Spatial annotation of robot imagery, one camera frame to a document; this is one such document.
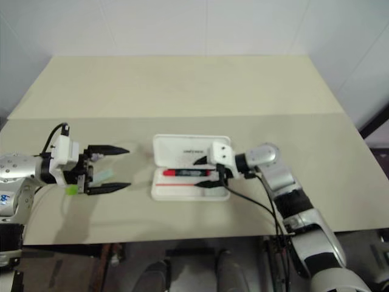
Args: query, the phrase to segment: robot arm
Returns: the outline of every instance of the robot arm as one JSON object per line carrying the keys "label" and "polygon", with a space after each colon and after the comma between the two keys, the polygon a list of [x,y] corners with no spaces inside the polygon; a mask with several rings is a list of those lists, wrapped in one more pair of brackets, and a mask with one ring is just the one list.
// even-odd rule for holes
{"label": "robot arm", "polygon": [[[46,152],[52,136],[59,128],[61,134],[53,144],[52,152]],[[105,155],[128,152],[110,145],[90,145],[79,154],[78,143],[69,137],[69,126],[62,123],[51,132],[41,154],[0,156],[0,291],[14,291],[11,290],[12,285],[22,287],[22,273],[13,268],[20,261],[24,225],[29,220],[36,190],[47,184],[60,187],[75,184],[78,193],[88,195],[122,189],[130,183],[114,182],[91,187],[91,162]]]}
{"label": "robot arm", "polygon": [[346,269],[345,253],[338,239],[284,164],[275,145],[266,143],[236,155],[230,146],[214,142],[206,159],[195,162],[199,163],[229,169],[230,175],[220,180],[261,173],[264,187],[281,214],[285,229],[293,234],[294,266],[299,275],[312,279],[312,291],[336,291],[337,288],[370,291],[356,274]]}

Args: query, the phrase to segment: green object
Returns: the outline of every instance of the green object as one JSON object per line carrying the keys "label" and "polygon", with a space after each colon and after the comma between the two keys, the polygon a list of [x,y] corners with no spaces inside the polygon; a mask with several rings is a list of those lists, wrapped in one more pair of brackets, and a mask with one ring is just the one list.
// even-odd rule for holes
{"label": "green object", "polygon": [[69,196],[74,196],[78,193],[78,186],[76,184],[72,184],[65,189],[65,192]]}

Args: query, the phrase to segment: table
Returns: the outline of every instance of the table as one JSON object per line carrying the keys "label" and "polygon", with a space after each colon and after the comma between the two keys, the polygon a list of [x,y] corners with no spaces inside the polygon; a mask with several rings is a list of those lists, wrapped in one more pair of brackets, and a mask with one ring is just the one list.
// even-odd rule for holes
{"label": "table", "polygon": [[[153,201],[161,133],[226,135],[237,152],[273,142],[334,231],[389,226],[389,182],[307,57],[55,57],[11,113],[1,153],[39,153],[64,120],[81,147],[129,149],[96,168],[133,184],[99,196],[46,186],[27,245],[275,233],[270,215],[235,196]],[[231,186],[268,205],[258,181]]]}

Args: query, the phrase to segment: white wall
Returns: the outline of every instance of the white wall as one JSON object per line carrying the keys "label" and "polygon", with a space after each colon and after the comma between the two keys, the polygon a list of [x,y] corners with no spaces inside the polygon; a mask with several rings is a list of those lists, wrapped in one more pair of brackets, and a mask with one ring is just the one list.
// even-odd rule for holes
{"label": "white wall", "polygon": [[357,127],[389,101],[387,0],[0,0],[0,115],[51,55],[309,54]]}

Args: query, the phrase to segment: red marker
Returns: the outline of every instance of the red marker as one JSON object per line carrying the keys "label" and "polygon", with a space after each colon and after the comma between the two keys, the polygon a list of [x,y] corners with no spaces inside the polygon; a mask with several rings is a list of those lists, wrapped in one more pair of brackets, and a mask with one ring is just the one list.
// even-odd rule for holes
{"label": "red marker", "polygon": [[210,169],[166,169],[164,176],[208,176]]}

